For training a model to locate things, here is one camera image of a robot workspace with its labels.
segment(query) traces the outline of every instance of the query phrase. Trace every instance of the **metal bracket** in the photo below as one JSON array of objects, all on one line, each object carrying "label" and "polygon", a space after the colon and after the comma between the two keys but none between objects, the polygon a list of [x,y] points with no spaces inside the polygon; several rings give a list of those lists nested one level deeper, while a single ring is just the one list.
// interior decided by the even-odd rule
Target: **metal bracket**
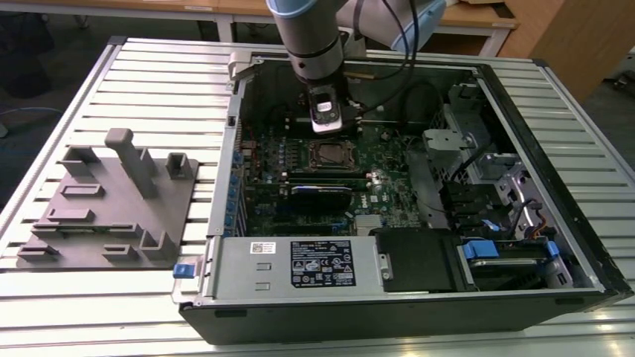
[{"label": "metal bracket", "polygon": [[382,273],[383,280],[391,280],[394,278],[394,270],[390,265],[388,254],[379,254],[379,272]]},{"label": "metal bracket", "polygon": [[520,159],[516,154],[491,153],[478,161],[482,180],[499,180]]},{"label": "metal bracket", "polygon": [[230,72],[231,80],[240,80],[247,76],[250,68],[256,63],[252,62],[251,51],[236,51],[230,55],[230,62],[227,63],[227,70]]},{"label": "metal bracket", "polygon": [[459,151],[470,147],[463,136],[450,129],[428,129],[424,131],[426,146],[439,151]]}]

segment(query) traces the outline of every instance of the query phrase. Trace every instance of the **warning label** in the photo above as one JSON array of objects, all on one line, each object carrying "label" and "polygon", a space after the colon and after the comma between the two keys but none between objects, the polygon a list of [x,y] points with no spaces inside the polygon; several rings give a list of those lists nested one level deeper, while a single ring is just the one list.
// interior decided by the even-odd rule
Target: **warning label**
[{"label": "warning label", "polygon": [[291,284],[296,288],[355,286],[351,241],[291,242]]}]

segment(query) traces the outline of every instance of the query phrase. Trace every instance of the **barcode sticker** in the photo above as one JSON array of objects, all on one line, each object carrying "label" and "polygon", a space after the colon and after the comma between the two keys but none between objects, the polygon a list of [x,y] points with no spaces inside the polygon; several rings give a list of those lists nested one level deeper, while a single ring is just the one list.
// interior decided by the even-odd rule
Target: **barcode sticker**
[{"label": "barcode sticker", "polygon": [[186,10],[212,11],[214,9],[208,6],[186,6]]},{"label": "barcode sticker", "polygon": [[506,23],[503,23],[503,22],[495,22],[495,23],[492,24],[492,26],[494,26],[495,28],[514,28],[514,26],[516,26],[516,25],[515,25],[515,24],[506,24]]},{"label": "barcode sticker", "polygon": [[276,243],[275,242],[252,242],[250,247],[251,254],[275,254]]}]

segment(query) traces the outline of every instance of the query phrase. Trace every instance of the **blue tab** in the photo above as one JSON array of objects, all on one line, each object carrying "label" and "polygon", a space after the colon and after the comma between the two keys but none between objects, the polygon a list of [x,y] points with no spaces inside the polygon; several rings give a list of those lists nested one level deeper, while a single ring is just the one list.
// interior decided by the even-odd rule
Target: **blue tab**
[{"label": "blue tab", "polygon": [[494,232],[499,232],[500,231],[500,227],[498,225],[494,224],[492,221],[490,221],[488,219],[482,219],[482,222],[486,223],[486,226],[490,227],[490,229],[494,231]]},{"label": "blue tab", "polygon": [[227,212],[234,213],[236,211],[236,202],[228,201],[227,203]]},{"label": "blue tab", "polygon": [[552,242],[551,240],[547,242],[547,250],[552,258],[559,256],[559,249],[558,249],[556,242]]},{"label": "blue tab", "polygon": [[172,270],[172,276],[175,279],[194,279],[195,278],[195,268],[194,264],[176,264],[175,269]]},{"label": "blue tab", "polygon": [[240,152],[235,152],[235,163],[242,164],[242,153]]},{"label": "blue tab", "polygon": [[498,249],[491,240],[472,240],[463,245],[463,253],[467,259],[498,258]]}]

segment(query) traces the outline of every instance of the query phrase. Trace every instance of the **slotted metal surface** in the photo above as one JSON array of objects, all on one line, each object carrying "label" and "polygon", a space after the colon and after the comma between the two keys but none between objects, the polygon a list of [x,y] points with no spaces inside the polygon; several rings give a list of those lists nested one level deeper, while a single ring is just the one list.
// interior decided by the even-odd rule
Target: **slotted metal surface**
[{"label": "slotted metal surface", "polygon": [[[154,157],[186,151],[199,170],[183,255],[204,250],[215,189],[232,51],[282,52],[278,46],[128,39],[110,46],[68,113],[0,216],[0,268],[12,268],[29,223],[40,218],[64,168],[70,144],[96,145],[111,127],[128,127]],[[375,57],[400,58],[387,52]],[[496,71],[528,126],[590,217],[615,263],[635,287],[634,172],[567,96],[548,70],[522,59],[428,55],[440,62],[486,62]],[[224,353],[240,356],[582,356],[635,354],[635,298],[591,313],[564,315],[523,332],[323,344],[215,347],[182,320],[170,271],[0,274],[1,356],[127,356]]]}]

